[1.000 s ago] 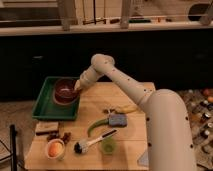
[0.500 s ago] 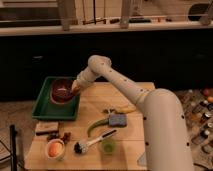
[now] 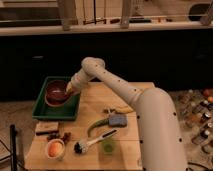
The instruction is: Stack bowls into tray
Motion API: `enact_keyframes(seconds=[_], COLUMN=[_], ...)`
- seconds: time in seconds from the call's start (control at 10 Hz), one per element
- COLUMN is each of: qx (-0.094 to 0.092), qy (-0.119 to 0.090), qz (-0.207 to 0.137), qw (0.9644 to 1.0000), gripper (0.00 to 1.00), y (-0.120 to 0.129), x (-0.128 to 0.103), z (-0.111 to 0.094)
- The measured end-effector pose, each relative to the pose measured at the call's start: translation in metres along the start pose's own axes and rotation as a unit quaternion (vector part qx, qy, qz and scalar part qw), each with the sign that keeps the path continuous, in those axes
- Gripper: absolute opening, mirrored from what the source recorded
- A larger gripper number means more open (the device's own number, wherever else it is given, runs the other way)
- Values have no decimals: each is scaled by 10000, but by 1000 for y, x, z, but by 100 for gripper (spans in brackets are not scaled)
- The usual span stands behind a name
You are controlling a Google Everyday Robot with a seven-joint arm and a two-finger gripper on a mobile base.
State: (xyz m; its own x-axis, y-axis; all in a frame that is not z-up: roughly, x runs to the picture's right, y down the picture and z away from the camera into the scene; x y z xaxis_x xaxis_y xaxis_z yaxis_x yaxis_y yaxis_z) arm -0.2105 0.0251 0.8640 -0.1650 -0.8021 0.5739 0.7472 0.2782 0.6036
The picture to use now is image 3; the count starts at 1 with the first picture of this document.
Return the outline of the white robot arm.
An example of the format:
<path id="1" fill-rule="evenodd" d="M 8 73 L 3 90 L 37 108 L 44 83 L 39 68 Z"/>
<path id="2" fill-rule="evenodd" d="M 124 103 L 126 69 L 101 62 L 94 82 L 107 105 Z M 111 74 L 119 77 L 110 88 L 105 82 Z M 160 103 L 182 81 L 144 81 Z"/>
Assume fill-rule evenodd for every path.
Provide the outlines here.
<path id="1" fill-rule="evenodd" d="M 71 77 L 66 91 L 77 94 L 90 80 L 98 78 L 136 112 L 145 171 L 187 171 L 188 162 L 175 105 L 166 91 L 156 87 L 140 90 L 107 71 L 100 58 L 86 57 L 81 66 Z"/>

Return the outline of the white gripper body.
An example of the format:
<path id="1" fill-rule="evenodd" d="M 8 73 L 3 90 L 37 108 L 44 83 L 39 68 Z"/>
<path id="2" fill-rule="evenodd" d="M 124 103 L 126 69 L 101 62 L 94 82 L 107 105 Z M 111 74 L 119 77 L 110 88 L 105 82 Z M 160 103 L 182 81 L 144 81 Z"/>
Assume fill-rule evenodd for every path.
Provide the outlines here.
<path id="1" fill-rule="evenodd" d="M 72 95 L 78 94 L 87 84 L 88 80 L 85 73 L 75 73 L 67 84 L 66 92 Z"/>

